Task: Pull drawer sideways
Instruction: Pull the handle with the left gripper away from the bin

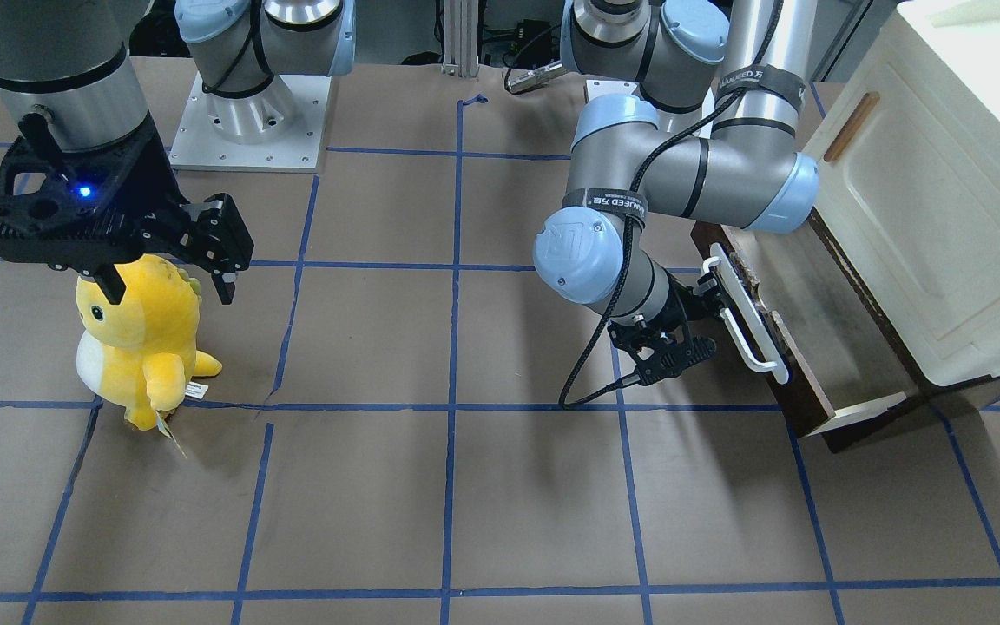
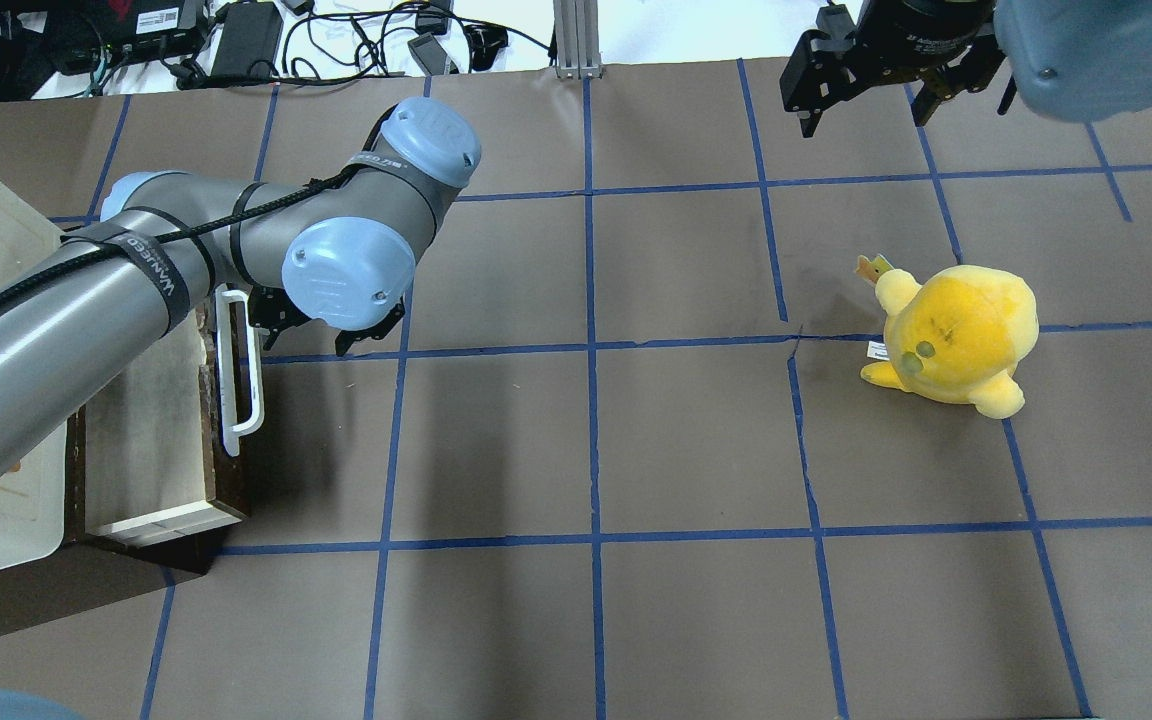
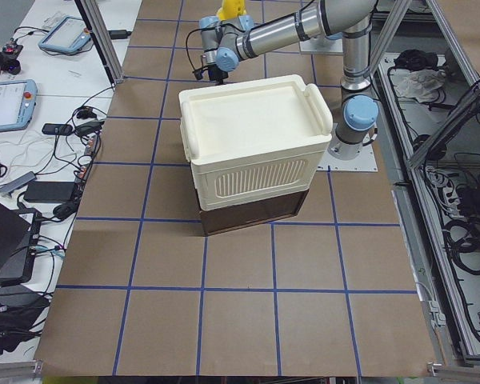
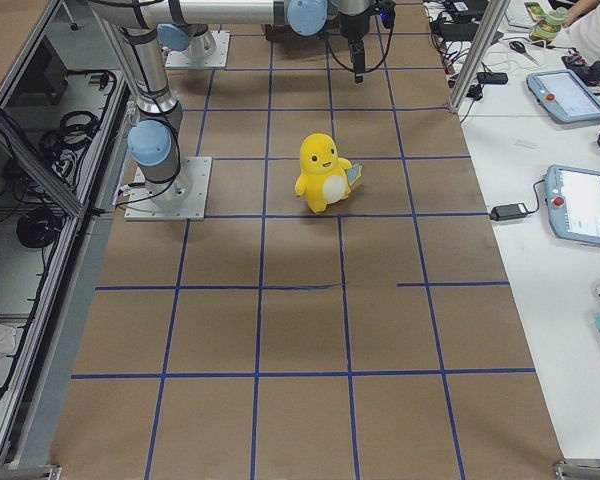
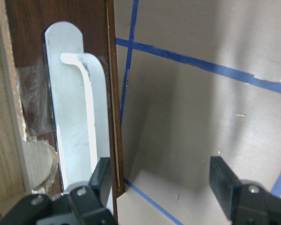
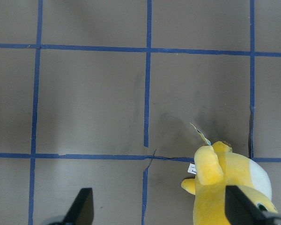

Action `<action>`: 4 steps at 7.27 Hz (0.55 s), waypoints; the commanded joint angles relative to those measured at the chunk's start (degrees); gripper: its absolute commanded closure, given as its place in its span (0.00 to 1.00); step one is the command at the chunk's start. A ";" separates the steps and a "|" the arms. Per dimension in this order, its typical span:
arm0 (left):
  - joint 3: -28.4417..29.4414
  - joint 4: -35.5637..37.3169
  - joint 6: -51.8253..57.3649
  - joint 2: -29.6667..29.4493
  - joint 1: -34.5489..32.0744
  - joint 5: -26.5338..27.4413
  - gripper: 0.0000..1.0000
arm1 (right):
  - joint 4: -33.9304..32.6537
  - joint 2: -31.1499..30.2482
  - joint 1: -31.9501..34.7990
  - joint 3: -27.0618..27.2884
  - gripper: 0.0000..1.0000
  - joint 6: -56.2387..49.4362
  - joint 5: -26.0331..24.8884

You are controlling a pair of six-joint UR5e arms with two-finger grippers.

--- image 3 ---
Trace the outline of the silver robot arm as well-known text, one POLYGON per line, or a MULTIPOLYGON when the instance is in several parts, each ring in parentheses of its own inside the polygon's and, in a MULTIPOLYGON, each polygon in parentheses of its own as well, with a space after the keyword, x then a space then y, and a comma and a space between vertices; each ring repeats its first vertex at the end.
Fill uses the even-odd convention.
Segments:
MULTIPOLYGON (((258 26, 247 14, 224 20, 204 17, 198 28, 204 67, 211 80, 220 82, 243 60, 368 22, 373 7, 372 1, 320 1, 258 26)), ((328 105, 316 85, 296 74, 179 96, 186 152, 197 165, 272 154, 321 154, 332 138, 328 105)))

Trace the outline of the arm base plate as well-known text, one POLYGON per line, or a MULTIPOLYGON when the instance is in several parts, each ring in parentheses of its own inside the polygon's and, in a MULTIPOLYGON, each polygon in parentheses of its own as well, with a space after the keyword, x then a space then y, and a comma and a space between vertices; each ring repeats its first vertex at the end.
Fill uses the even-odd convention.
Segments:
POLYGON ((321 54, 343 56, 342 36, 317 36, 310 40, 300 42, 299 49, 303 54, 321 54))
POLYGON ((378 172, 378 166, 371 144, 346 144, 333 135, 317 170, 375 173, 378 172))

